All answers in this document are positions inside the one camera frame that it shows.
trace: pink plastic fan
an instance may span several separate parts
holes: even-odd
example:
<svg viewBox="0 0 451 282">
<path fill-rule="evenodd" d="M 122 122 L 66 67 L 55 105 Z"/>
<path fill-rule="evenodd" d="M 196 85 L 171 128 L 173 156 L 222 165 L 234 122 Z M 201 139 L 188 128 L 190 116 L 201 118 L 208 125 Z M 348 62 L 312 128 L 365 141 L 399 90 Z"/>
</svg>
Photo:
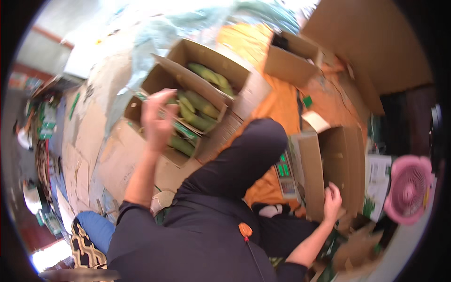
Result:
<svg viewBox="0 0 451 282">
<path fill-rule="evenodd" d="M 395 222 L 411 225 L 423 215 L 428 204 L 433 175 L 426 157 L 402 156 L 391 166 L 390 192 L 384 211 Z"/>
</svg>

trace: forearm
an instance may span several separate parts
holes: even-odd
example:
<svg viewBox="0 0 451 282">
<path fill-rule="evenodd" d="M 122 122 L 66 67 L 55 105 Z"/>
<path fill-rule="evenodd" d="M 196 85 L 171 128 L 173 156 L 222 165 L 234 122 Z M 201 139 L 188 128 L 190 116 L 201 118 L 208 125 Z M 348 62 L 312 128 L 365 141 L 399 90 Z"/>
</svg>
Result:
<svg viewBox="0 0 451 282">
<path fill-rule="evenodd" d="M 302 241 L 288 258 L 286 262 L 301 264 L 305 267 L 309 267 L 319 251 L 321 250 L 327 237 L 330 235 L 334 227 L 334 222 L 323 221 L 319 227 L 304 241 Z"/>
<path fill-rule="evenodd" d="M 155 184 L 155 167 L 160 154 L 144 150 L 125 190 L 124 200 L 150 208 Z"/>
</svg>

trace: orange tarp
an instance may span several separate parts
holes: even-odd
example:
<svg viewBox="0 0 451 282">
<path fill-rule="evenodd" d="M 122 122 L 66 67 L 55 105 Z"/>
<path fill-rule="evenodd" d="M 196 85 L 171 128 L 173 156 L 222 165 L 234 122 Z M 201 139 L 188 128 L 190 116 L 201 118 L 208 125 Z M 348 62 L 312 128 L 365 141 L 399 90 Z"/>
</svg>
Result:
<svg viewBox="0 0 451 282">
<path fill-rule="evenodd" d="M 223 26 L 216 38 L 217 44 L 228 47 L 234 53 L 250 62 L 272 86 L 272 92 L 255 108 L 250 118 L 244 121 L 243 125 L 228 140 L 222 150 L 229 147 L 232 141 L 242 134 L 250 121 L 258 118 L 270 117 L 279 122 L 284 127 L 287 135 L 300 132 L 296 87 L 263 73 L 271 37 L 272 30 L 264 24 L 249 25 L 241 23 L 233 26 Z M 313 101 L 313 104 L 308 110 L 304 109 L 304 112 L 315 111 L 331 125 L 360 126 L 363 132 L 362 138 L 364 143 L 366 143 L 366 124 L 361 122 L 355 108 L 338 83 L 338 75 L 336 73 L 343 70 L 343 64 L 335 58 L 333 67 L 323 64 L 323 74 L 314 77 L 307 86 L 299 89 L 300 95 L 303 97 L 310 96 Z M 299 205 L 297 200 L 288 201 L 282 198 L 276 171 L 273 167 L 248 189 L 244 199 L 249 206 L 254 202 L 290 203 L 292 208 Z"/>
</svg>

